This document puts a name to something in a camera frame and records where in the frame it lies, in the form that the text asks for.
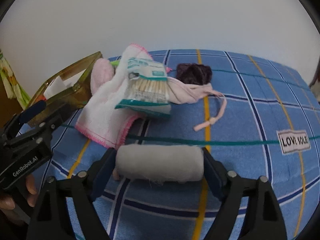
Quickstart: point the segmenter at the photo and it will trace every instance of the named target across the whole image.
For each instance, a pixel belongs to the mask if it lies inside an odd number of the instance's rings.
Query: floral curtain
[[[26,109],[30,97],[17,82],[14,73],[0,49],[0,76],[8,98],[16,98],[22,109]]]

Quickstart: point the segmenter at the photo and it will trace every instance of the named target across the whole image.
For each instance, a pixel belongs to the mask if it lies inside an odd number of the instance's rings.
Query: human hand
[[[34,207],[36,205],[36,200],[38,198],[38,191],[35,186],[35,178],[32,174],[29,174],[26,177],[26,187],[28,192],[30,193],[27,197],[27,202],[30,207]],[[12,197],[8,194],[0,194],[0,209],[3,210],[13,210],[15,208],[15,203]]]

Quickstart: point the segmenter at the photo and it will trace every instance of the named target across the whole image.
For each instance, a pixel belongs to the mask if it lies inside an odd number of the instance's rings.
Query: white fabric patch
[[[282,154],[310,150],[310,142],[306,130],[277,131]]]
[[[129,179],[154,182],[199,181],[203,177],[203,152],[197,146],[123,145],[116,155],[116,170]]]

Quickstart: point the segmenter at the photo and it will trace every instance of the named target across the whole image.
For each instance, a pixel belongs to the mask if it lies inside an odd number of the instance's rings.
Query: white wall
[[[297,69],[309,83],[320,36],[298,0],[16,0],[0,24],[0,47],[32,95],[71,63],[100,50],[218,49]]]

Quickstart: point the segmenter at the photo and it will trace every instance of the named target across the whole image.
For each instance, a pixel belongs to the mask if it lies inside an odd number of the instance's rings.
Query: blue plaid tablecloth
[[[217,114],[218,101],[209,97],[207,103],[200,100],[191,105],[172,104],[169,120],[137,120],[129,131],[131,135],[156,137],[156,142],[128,138],[126,143],[169,145],[174,142],[161,138],[203,141],[208,136],[211,141],[277,140],[277,130],[290,129],[288,119],[295,130],[306,130],[309,137],[320,135],[319,104],[292,68],[262,58],[213,50],[175,49],[150,54],[173,69],[168,74],[172,77],[179,63],[209,65],[213,72],[212,87],[225,94],[227,108],[209,131],[194,132],[193,126],[203,122],[205,115]],[[67,124],[75,125],[80,111]],[[277,144],[210,146],[210,152],[227,170],[234,170],[242,177],[268,177],[280,203],[288,239],[292,239],[304,228],[319,202],[319,140],[310,141],[311,149],[302,152],[302,160],[298,153],[283,155]],[[79,156],[86,142],[87,138],[77,130],[59,127],[53,134],[53,159],[34,172],[38,187],[47,176],[65,179],[71,167],[76,166],[73,171],[76,174],[99,160],[106,149],[92,141],[82,157]],[[204,201],[199,204],[201,195]],[[205,205],[204,218],[199,217],[199,205]],[[230,239],[237,239],[246,205],[244,198]],[[204,238],[220,202],[210,191],[206,195],[201,181],[160,186],[142,180],[110,179],[94,206],[111,239],[183,240]],[[76,236],[83,239],[71,199],[68,208]],[[200,225],[200,231],[195,229],[196,225]]]

